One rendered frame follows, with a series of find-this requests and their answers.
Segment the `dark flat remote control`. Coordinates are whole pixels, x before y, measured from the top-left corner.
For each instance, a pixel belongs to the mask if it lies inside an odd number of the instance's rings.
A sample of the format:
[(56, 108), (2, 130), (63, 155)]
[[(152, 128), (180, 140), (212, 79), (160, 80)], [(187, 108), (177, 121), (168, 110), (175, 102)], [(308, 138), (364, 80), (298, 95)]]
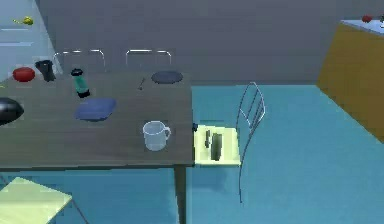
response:
[(211, 159), (219, 161), (221, 157), (222, 135), (214, 133), (211, 144)]

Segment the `dark round plate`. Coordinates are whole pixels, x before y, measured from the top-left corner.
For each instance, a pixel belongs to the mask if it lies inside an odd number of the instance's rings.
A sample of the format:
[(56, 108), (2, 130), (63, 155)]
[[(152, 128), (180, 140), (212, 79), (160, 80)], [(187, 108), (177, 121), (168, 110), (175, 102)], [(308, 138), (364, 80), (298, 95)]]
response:
[(178, 71), (159, 71), (152, 75), (152, 81), (157, 84), (174, 84), (183, 79), (183, 75)]

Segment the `green bottle with black cap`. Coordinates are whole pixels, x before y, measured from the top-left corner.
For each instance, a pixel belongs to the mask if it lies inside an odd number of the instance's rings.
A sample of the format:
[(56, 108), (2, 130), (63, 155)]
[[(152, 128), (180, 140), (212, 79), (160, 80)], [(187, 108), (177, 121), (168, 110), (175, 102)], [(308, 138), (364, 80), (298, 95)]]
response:
[(88, 85), (83, 77), (83, 70), (75, 68), (71, 71), (76, 92), (80, 98), (85, 98), (90, 95)]

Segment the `dark wooden dining table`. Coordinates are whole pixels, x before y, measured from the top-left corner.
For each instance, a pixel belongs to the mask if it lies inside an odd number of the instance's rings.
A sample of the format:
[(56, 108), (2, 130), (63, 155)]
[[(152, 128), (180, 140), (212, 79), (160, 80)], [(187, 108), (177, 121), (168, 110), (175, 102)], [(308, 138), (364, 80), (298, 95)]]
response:
[[(20, 102), (25, 113), (0, 127), (0, 170), (171, 167), (179, 224), (187, 224), (186, 169), (194, 164), (191, 81), (185, 74), (177, 83), (157, 84), (151, 76), (150, 72), (88, 75), (93, 97), (117, 101), (110, 118), (95, 123), (74, 118), (80, 99), (68, 75), (54, 82), (5, 81), (0, 96)], [(171, 129), (161, 151), (145, 146), (142, 129), (149, 121), (161, 121)]]

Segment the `black cup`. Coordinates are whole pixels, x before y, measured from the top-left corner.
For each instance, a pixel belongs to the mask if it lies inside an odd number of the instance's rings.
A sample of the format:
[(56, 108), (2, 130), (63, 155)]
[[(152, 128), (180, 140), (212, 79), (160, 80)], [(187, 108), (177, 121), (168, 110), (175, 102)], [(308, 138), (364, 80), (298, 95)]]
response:
[(51, 60), (41, 60), (35, 63), (35, 68), (41, 72), (46, 82), (56, 79), (53, 72), (53, 63)]

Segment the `yellow wooden counter cabinet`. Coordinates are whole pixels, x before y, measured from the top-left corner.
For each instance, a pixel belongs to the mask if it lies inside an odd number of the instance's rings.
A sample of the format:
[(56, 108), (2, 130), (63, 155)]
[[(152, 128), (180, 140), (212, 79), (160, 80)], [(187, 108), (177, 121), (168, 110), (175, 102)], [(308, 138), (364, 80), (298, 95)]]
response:
[(317, 87), (384, 144), (384, 33), (341, 21)]

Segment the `red round bowl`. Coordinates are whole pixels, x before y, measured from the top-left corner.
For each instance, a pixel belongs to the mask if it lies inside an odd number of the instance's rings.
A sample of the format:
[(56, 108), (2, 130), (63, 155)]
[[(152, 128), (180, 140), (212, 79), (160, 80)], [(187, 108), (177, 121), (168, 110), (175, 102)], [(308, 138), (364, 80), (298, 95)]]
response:
[(18, 82), (29, 82), (35, 78), (35, 71), (29, 67), (20, 67), (13, 71), (13, 78)]

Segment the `black round bowl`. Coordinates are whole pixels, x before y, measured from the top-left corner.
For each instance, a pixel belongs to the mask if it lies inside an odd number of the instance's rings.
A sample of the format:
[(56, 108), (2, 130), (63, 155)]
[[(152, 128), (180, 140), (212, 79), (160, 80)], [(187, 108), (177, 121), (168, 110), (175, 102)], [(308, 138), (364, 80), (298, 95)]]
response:
[(19, 102), (8, 97), (0, 97), (0, 126), (17, 120), (24, 113)]

